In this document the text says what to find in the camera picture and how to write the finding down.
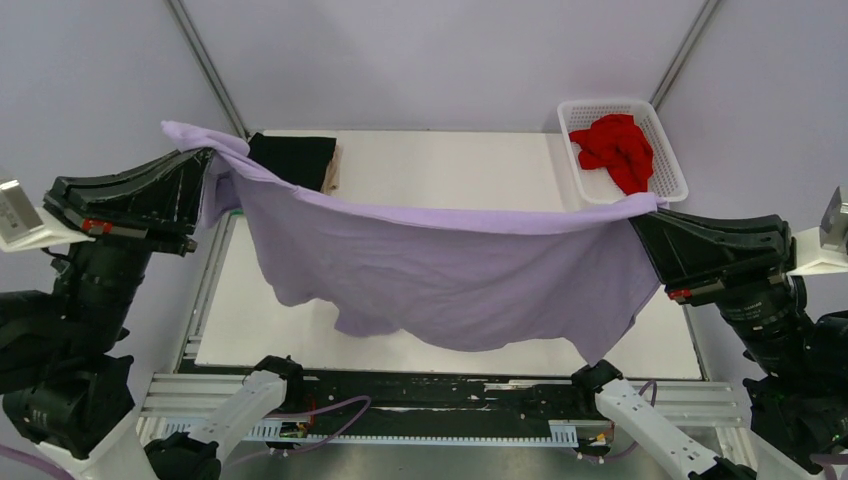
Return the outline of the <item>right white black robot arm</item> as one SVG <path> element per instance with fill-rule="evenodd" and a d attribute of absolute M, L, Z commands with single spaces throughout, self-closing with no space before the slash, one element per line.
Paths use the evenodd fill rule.
<path fill-rule="evenodd" d="M 632 226 L 668 297 L 714 305 L 763 370 L 745 379 L 751 429 L 777 463 L 834 478 L 847 463 L 847 315 L 812 320 L 808 275 L 847 269 L 847 209 L 793 233 L 776 215 L 722 220 L 660 209 Z"/>

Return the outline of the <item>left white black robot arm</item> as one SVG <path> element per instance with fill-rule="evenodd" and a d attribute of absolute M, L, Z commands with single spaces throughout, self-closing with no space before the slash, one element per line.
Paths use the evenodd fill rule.
<path fill-rule="evenodd" d="M 131 356 L 111 350 L 151 256 L 195 250 L 204 177 L 214 150 L 174 151 L 130 170 L 59 177 L 42 207 L 1 181 L 1 248 L 46 253 L 51 292 L 1 297 L 2 410 L 20 435 L 76 479 L 216 479 L 263 418 L 298 411 L 302 367 L 268 356 L 206 420 L 142 444 L 127 385 Z"/>

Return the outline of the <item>purple t shirt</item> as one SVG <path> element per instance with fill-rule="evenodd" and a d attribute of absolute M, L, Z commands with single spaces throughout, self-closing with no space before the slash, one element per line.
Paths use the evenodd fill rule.
<path fill-rule="evenodd" d="M 463 352 L 563 338 L 594 364 L 660 286 L 632 226 L 661 209 L 652 193 L 568 213 L 356 204 L 285 181 L 238 137 L 161 128 L 181 152 L 212 152 L 200 223 L 241 210 L 276 299 L 331 302 L 350 336 L 402 330 Z"/>

